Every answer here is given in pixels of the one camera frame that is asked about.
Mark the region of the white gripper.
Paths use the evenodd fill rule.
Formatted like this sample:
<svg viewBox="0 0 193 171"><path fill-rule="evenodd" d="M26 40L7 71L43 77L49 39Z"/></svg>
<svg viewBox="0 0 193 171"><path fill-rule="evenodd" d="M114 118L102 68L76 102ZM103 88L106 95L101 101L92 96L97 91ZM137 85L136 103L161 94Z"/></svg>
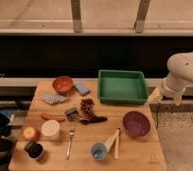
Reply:
<svg viewBox="0 0 193 171"><path fill-rule="evenodd" d="M182 102L182 95L186 90L186 85L181 82L169 81L163 79L160 89L156 87L148 97L149 103L159 103L163 95L165 97L174 98L175 105L179 106Z"/></svg>

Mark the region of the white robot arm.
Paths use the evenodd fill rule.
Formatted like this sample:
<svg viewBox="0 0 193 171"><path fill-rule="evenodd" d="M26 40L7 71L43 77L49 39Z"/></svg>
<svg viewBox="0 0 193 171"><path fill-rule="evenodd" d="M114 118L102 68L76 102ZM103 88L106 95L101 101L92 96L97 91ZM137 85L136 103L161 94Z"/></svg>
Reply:
<svg viewBox="0 0 193 171"><path fill-rule="evenodd" d="M149 95L149 102L160 102L164 97L172 98L180 105L187 86L193 84L193 52L177 53L167 61L169 73Z"/></svg>

